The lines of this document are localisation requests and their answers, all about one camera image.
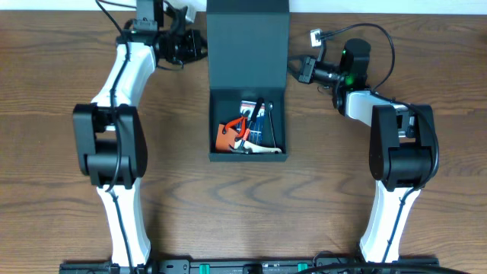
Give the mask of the dark green box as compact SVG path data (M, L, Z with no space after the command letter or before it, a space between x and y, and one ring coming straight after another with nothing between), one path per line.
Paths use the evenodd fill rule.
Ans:
M290 8L287 0L208 0L206 6L211 161L284 162ZM240 115L242 100L273 102L281 154L236 154L215 149L218 127ZM273 147L268 111L263 146Z

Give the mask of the blue screwdriver set case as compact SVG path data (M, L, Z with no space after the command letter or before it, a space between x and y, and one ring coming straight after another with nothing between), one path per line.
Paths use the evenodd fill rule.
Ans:
M240 102L240 114L246 116L250 121L250 119L253 116L253 111L255 110L256 105L257 102L242 100ZM253 144L256 145L261 145L263 143L263 127L264 127L265 120L266 120L266 108L265 108L265 104L261 104L260 109L257 112L256 118L253 121L253 124L250 125L249 121L246 124L246 127L250 127L250 134L247 137L247 140L249 142L252 142Z

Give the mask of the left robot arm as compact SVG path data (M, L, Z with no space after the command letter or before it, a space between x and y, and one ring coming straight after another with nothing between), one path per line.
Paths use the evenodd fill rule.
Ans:
M116 39L116 59L100 92L77 104L72 118L78 164L101 198L112 241L109 272L151 268L151 242L140 197L148 148L138 105L160 60L177 70L207 56L198 30L143 30L127 24Z

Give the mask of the red handled pliers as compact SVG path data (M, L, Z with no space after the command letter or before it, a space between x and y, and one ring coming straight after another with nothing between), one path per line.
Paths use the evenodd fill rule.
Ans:
M227 123L224 128L222 129L222 133L226 134L229 132L230 129L235 129L237 125L240 125L240 130L237 132L237 138L243 138L244 133L247 130L247 120L248 116L250 115L250 111L247 110L245 113L243 113L240 118L234 119Z

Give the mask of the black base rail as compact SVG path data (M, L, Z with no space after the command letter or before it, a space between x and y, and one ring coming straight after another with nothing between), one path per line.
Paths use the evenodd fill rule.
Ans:
M118 266L110 261L104 263L62 263L60 273L109 274L109 273L157 273L157 274L272 274L296 273L317 266L356 263L351 257L325 255L304 260L149 260L145 265Z

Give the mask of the small black claw hammer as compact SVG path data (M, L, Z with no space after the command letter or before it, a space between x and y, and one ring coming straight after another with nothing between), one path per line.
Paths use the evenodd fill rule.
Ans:
M264 103L264 99L262 97L260 97L257 99L256 102L257 102L257 105L255 106L255 110L253 111L253 116L250 119L250 121L247 120L247 122L248 121L250 122L250 125L253 124L253 121L256 118L257 112L260 109L260 105ZM245 142L247 141L247 137L249 136L249 134L250 134L250 127L247 127L247 130L244 133L243 138L240 139L240 138L237 138L237 136L236 136L234 139L234 146L229 145L229 149L234 153L247 154L247 155L251 154L252 153L251 149L245 147Z

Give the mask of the silver combination wrench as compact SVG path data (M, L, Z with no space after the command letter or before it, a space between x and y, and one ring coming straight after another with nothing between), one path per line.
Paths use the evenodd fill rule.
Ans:
M268 118L269 118L270 130L271 130L271 134L272 134L273 147L277 148L276 140L275 140L274 126L273 126L273 121L272 121L272 111L273 111L273 102L270 101L268 103Z

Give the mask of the orange scraper wooden handle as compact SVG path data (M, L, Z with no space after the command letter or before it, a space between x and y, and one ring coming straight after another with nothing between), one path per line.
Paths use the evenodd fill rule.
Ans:
M215 143L219 152L233 152L238 154L281 154L280 148L270 148L249 142L248 130L238 132L236 129L220 124Z

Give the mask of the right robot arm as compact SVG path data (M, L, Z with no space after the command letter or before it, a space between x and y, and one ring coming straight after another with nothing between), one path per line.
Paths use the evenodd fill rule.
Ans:
M375 194L358 246L367 263L393 263L399 259L409 211L438 171L439 144L429 105L387 99L368 86L370 53L368 42L354 38L345 43L339 63L324 62L321 56L295 56L288 60L288 72L300 83L329 87L341 115L369 126L368 162Z

